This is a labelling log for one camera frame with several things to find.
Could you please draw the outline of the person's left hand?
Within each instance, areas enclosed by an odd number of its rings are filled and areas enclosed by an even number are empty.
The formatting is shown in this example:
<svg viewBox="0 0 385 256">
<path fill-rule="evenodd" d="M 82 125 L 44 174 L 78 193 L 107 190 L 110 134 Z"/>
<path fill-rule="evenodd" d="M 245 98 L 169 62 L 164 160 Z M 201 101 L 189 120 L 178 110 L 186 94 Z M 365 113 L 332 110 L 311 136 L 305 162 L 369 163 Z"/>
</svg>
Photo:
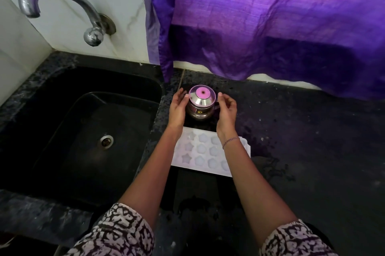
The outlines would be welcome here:
<svg viewBox="0 0 385 256">
<path fill-rule="evenodd" d="M 171 101 L 170 108 L 169 108 L 169 120 L 167 125 L 168 127 L 178 129 L 178 130 L 183 128 L 184 121 L 185 121 L 186 106 L 172 106 L 172 101 Z"/>
</svg>

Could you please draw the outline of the person's right hand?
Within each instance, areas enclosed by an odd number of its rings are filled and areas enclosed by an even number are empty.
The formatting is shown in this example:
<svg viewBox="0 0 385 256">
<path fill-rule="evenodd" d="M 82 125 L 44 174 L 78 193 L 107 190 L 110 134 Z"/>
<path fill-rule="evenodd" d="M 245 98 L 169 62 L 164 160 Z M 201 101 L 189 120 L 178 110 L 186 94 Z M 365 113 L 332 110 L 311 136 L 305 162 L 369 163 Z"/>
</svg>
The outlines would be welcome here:
<svg viewBox="0 0 385 256">
<path fill-rule="evenodd" d="M 220 111 L 219 113 L 216 132 L 222 144 L 227 140 L 238 136 L 235 130 L 236 115 L 237 111 Z"/>
</svg>

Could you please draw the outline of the small steel pot with lid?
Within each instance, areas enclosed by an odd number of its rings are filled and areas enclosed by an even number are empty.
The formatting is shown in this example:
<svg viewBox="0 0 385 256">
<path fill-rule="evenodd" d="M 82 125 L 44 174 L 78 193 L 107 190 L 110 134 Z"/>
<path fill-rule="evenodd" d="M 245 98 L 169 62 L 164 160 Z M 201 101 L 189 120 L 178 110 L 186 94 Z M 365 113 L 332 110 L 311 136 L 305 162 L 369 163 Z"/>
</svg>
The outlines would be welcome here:
<svg viewBox="0 0 385 256">
<path fill-rule="evenodd" d="M 189 102 L 186 112 L 197 121 L 211 118 L 220 108 L 217 95 L 212 88 L 206 85 L 195 85 L 189 90 Z"/>
</svg>

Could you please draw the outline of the person's right forearm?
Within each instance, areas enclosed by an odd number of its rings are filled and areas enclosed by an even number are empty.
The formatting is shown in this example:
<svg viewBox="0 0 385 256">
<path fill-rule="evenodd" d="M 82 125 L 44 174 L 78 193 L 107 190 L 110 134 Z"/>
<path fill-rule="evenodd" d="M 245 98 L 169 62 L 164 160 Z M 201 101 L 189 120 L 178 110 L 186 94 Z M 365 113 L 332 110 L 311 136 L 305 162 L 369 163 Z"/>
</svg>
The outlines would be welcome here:
<svg viewBox="0 0 385 256">
<path fill-rule="evenodd" d="M 238 136 L 227 140 L 223 150 L 246 218 L 261 248 L 275 229 L 298 218 L 258 171 Z"/>
</svg>

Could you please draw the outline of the person's left forearm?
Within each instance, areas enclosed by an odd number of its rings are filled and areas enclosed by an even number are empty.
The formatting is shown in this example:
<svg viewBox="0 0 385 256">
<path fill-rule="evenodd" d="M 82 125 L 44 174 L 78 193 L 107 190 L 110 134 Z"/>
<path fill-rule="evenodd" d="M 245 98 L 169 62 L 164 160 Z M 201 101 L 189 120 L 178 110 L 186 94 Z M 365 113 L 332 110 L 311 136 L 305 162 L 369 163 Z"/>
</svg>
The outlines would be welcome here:
<svg viewBox="0 0 385 256">
<path fill-rule="evenodd" d="M 118 200 L 138 212 L 154 229 L 159 215 L 175 146 L 183 126 L 168 125 L 151 156 Z"/>
</svg>

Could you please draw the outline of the white star-mould ice tray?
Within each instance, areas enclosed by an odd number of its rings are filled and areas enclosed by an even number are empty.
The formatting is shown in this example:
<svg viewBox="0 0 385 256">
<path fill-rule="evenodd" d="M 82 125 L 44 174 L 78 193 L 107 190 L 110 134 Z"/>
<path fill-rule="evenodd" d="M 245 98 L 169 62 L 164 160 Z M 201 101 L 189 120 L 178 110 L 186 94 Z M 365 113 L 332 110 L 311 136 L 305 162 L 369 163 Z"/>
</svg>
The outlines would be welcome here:
<svg viewBox="0 0 385 256">
<path fill-rule="evenodd" d="M 232 177 L 216 132 L 183 127 L 171 166 Z"/>
</svg>

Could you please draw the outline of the steel sink drain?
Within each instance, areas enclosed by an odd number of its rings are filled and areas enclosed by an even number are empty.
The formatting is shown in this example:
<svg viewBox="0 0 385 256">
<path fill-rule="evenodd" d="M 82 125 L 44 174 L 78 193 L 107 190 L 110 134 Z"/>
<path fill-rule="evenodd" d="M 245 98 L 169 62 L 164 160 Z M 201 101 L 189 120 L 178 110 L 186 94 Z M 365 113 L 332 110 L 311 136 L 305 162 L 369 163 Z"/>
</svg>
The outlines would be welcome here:
<svg viewBox="0 0 385 256">
<path fill-rule="evenodd" d="M 114 144 L 114 138 L 109 134 L 103 135 L 99 139 L 99 142 L 98 142 L 98 145 L 103 150 L 107 150 L 107 149 L 111 148 L 113 146 L 113 144 Z"/>
</svg>

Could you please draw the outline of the purple curtain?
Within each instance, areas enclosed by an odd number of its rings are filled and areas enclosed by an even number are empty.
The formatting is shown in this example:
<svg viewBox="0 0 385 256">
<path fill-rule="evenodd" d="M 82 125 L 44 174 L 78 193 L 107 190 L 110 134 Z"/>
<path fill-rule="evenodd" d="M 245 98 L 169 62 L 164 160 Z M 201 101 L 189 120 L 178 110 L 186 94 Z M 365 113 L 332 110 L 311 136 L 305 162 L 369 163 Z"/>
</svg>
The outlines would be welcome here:
<svg viewBox="0 0 385 256">
<path fill-rule="evenodd" d="M 149 60 L 385 100 L 385 0 L 145 0 Z"/>
</svg>

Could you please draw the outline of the black stone sink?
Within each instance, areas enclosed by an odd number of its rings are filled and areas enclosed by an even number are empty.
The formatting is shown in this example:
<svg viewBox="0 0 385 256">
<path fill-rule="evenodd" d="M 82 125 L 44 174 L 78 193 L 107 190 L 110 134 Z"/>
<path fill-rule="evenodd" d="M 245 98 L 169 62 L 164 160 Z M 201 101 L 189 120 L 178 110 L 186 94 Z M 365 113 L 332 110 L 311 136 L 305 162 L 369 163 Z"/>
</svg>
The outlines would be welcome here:
<svg viewBox="0 0 385 256">
<path fill-rule="evenodd" d="M 156 80 L 78 67 L 47 80 L 0 134 L 0 189 L 95 210 L 139 166 L 163 95 Z M 109 134 L 111 148 L 99 139 Z"/>
</svg>

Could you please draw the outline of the person's left patterned sleeve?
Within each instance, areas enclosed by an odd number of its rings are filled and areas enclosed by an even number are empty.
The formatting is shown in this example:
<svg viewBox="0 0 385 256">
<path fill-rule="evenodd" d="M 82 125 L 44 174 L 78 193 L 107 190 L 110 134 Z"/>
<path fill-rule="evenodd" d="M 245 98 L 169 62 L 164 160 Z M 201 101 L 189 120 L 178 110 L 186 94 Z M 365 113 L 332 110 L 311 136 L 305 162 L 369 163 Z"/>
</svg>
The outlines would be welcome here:
<svg viewBox="0 0 385 256">
<path fill-rule="evenodd" d="M 151 256 L 154 234 L 134 209 L 115 203 L 64 256 Z"/>
</svg>

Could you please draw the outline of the person's patterned sleeve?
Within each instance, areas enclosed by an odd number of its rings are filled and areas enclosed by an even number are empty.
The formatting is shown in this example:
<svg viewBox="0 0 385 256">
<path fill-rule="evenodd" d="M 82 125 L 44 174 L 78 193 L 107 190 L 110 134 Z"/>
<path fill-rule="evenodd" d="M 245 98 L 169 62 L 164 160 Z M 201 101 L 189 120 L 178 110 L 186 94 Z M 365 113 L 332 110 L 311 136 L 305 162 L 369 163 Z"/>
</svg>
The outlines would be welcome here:
<svg viewBox="0 0 385 256">
<path fill-rule="evenodd" d="M 154 234 L 134 209 L 115 203 L 64 256 L 151 256 Z"/>
<path fill-rule="evenodd" d="M 302 221 L 281 225 L 264 241 L 259 256 L 339 256 Z"/>
</svg>

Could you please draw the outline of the person's right patterned sleeve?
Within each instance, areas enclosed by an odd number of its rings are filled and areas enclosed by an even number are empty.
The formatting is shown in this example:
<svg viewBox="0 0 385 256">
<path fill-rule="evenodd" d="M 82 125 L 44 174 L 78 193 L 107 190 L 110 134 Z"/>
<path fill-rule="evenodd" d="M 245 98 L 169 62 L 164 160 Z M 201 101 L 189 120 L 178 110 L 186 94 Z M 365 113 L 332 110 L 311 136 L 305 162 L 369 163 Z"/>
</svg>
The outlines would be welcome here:
<svg viewBox="0 0 385 256">
<path fill-rule="evenodd" d="M 264 241 L 259 256 L 339 256 L 302 221 L 281 225 Z"/>
</svg>

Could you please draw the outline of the chrome wall faucet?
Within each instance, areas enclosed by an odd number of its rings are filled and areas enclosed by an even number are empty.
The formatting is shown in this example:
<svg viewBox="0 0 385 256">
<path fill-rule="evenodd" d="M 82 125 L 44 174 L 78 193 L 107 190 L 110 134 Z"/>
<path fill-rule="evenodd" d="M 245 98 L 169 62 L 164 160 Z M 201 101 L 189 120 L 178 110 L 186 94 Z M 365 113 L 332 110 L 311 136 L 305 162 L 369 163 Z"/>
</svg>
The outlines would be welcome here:
<svg viewBox="0 0 385 256">
<path fill-rule="evenodd" d="M 88 0 L 72 0 L 82 7 L 87 14 L 91 28 L 84 32 L 84 41 L 92 46 L 99 46 L 103 40 L 104 35 L 114 35 L 117 31 L 116 25 L 107 15 L 98 13 L 95 7 Z M 39 7 L 39 0 L 18 0 L 20 11 L 26 15 L 27 18 L 38 18 L 41 16 Z"/>
</svg>

